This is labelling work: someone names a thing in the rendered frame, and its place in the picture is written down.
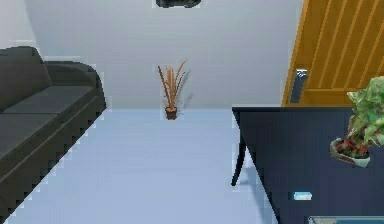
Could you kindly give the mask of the brown dry potted plant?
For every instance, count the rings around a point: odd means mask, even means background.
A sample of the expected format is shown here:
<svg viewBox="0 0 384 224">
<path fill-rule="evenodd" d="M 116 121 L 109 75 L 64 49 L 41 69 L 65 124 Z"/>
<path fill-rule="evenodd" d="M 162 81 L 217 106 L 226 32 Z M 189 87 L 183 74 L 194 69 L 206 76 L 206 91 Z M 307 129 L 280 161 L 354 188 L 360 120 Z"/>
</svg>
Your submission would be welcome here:
<svg viewBox="0 0 384 224">
<path fill-rule="evenodd" d="M 174 70 L 172 66 L 165 66 L 165 70 L 162 70 L 160 66 L 157 67 L 166 98 L 164 111 L 168 120 L 177 119 L 177 104 L 181 103 L 180 95 L 188 80 L 188 75 L 182 71 L 185 64 L 186 60 L 178 66 L 177 70 Z"/>
</svg>

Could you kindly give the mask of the dark navy table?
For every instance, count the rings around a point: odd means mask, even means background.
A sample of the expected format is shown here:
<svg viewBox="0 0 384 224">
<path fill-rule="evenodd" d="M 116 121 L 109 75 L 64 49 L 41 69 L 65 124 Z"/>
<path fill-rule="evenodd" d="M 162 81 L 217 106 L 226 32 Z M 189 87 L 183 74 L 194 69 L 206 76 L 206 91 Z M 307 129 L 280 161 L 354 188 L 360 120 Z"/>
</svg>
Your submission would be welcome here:
<svg viewBox="0 0 384 224">
<path fill-rule="evenodd" d="M 240 130 L 232 182 L 251 155 L 278 224 L 310 216 L 384 216 L 384 148 L 369 150 L 365 168 L 337 160 L 330 143 L 346 134 L 349 107 L 234 107 Z M 311 192 L 296 201 L 295 192 Z"/>
</svg>

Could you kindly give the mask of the dark grey sofa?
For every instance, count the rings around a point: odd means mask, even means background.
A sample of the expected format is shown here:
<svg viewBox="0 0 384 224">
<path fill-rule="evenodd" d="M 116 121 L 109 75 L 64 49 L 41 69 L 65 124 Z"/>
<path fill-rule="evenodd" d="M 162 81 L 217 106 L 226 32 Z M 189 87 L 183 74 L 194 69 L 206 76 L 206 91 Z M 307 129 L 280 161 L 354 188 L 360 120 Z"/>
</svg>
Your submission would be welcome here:
<svg viewBox="0 0 384 224">
<path fill-rule="evenodd" d="M 0 224 L 106 109 L 91 66 L 0 49 Z"/>
</svg>

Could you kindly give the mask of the orange wooden slatted door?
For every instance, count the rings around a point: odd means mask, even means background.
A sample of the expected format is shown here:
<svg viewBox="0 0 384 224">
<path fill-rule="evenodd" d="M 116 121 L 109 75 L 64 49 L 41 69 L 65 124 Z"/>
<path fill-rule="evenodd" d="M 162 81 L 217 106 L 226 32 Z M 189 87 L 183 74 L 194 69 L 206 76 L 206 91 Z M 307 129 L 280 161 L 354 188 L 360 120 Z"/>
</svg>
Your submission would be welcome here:
<svg viewBox="0 0 384 224">
<path fill-rule="evenodd" d="M 298 103 L 289 98 L 306 69 Z M 349 107 L 348 92 L 384 76 L 384 0 L 304 0 L 282 99 L 284 107 Z"/>
</svg>

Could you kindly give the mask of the green leafy potted plant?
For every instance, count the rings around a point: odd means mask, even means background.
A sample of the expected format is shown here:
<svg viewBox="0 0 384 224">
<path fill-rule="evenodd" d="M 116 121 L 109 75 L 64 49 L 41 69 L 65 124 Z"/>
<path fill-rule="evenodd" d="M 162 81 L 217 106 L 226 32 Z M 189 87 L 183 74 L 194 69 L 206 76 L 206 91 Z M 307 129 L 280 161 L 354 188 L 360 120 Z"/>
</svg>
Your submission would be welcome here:
<svg viewBox="0 0 384 224">
<path fill-rule="evenodd" d="M 353 102 L 348 133 L 330 143 L 333 158 L 365 168 L 369 148 L 384 146 L 384 76 L 372 78 L 364 89 L 348 92 Z"/>
</svg>

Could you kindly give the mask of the light blue flat object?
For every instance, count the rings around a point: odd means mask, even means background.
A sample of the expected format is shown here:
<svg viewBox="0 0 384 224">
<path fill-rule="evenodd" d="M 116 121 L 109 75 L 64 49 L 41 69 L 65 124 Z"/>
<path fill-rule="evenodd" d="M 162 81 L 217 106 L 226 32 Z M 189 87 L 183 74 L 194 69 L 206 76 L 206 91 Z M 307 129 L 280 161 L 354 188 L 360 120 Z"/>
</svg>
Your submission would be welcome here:
<svg viewBox="0 0 384 224">
<path fill-rule="evenodd" d="M 310 216 L 308 224 L 384 224 L 384 216 Z"/>
</svg>

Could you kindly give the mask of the black wall-mounted object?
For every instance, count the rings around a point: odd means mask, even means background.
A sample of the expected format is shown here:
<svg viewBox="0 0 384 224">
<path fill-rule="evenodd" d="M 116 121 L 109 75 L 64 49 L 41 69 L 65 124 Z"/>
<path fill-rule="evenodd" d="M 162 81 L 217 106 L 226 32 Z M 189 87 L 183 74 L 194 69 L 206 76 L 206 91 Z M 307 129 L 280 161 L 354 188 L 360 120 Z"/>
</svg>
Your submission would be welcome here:
<svg viewBox="0 0 384 224">
<path fill-rule="evenodd" d="M 162 8 L 184 7 L 193 8 L 201 3 L 202 0 L 156 0 L 156 5 Z"/>
</svg>

